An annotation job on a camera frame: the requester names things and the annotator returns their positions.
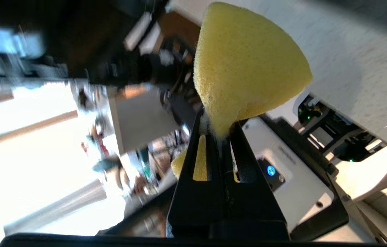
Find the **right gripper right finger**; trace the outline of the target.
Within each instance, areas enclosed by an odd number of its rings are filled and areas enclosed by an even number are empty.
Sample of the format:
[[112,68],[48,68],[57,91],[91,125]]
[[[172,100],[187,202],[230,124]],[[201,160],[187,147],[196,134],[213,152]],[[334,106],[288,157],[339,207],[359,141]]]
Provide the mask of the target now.
[[240,123],[222,142],[225,237],[289,239],[286,219]]

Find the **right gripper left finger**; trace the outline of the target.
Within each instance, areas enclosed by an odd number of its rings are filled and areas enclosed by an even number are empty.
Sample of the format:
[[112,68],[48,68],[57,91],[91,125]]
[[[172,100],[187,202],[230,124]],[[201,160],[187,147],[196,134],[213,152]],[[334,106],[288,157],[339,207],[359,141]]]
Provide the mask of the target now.
[[[224,239],[228,216],[225,198],[225,143],[219,142],[209,127],[205,110],[201,110],[192,128],[189,146],[173,195],[167,221],[173,237],[186,239]],[[206,140],[207,180],[194,180],[200,137]]]

